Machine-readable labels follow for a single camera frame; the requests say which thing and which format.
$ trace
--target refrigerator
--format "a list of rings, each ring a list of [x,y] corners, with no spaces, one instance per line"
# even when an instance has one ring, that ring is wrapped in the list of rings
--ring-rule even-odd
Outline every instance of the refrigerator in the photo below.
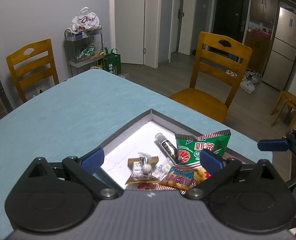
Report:
[[[296,14],[280,8],[275,40],[262,80],[282,91],[296,58]]]

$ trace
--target white plastic bag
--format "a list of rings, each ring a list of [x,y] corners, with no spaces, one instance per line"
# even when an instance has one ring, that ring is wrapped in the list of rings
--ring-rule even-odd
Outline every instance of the white plastic bag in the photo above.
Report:
[[[74,33],[91,31],[99,28],[99,18],[88,7],[80,10],[79,14],[72,20],[71,29]]]

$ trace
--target green bag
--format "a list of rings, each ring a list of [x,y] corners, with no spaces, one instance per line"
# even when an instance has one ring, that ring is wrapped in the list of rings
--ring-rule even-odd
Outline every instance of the green bag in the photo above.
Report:
[[[109,53],[108,49],[105,47],[106,55],[104,56],[104,67],[106,71],[118,75],[121,74],[121,59],[118,51],[115,49],[117,53],[114,53],[113,50],[114,49]]]

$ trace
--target white door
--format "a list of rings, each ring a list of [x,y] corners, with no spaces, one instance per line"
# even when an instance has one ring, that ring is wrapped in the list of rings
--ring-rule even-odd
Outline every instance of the white door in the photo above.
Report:
[[[145,2],[144,64],[157,68],[160,36],[161,0]]]
[[[178,38],[178,25],[179,25],[179,19],[178,19],[178,12],[180,9],[180,0],[174,0],[174,18],[173,18],[173,24],[172,24],[172,39],[171,39],[171,53],[176,51],[177,47],[177,38]]]
[[[121,62],[144,63],[145,0],[115,0],[116,48]]]
[[[192,28],[195,19],[196,0],[184,0],[183,17],[181,23],[179,52],[190,55]]]

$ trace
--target wooden stool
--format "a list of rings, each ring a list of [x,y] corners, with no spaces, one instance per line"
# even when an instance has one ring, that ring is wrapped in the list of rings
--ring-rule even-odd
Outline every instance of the wooden stool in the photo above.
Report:
[[[280,95],[279,95],[279,97],[278,97],[278,99],[277,99],[277,102],[275,103],[273,109],[272,109],[271,112],[270,112],[270,115],[272,115],[272,114],[274,113],[274,111],[275,111],[275,109],[277,108],[277,106],[278,106],[278,104],[279,104],[281,98],[284,100],[284,102],[283,102],[282,107],[281,107],[279,113],[277,114],[275,120],[274,120],[273,123],[271,124],[271,126],[274,126],[274,125],[275,125],[275,123],[276,123],[276,121],[277,121],[277,119],[278,119],[278,117],[279,117],[279,115],[280,115],[282,109],[284,108],[284,106],[285,106],[286,104],[287,104],[288,106],[290,106],[292,109],[296,109],[296,97],[295,97],[293,94],[291,94],[290,92],[288,92],[288,91],[281,91],[281,92],[280,92]],[[290,125],[289,125],[289,127],[288,127],[288,131],[287,131],[286,134],[288,134],[288,133],[290,132],[291,127],[293,126],[293,124],[295,123],[295,121],[296,121],[296,115],[295,115],[294,118],[292,119],[292,121],[291,121],[291,123],[290,123]]]

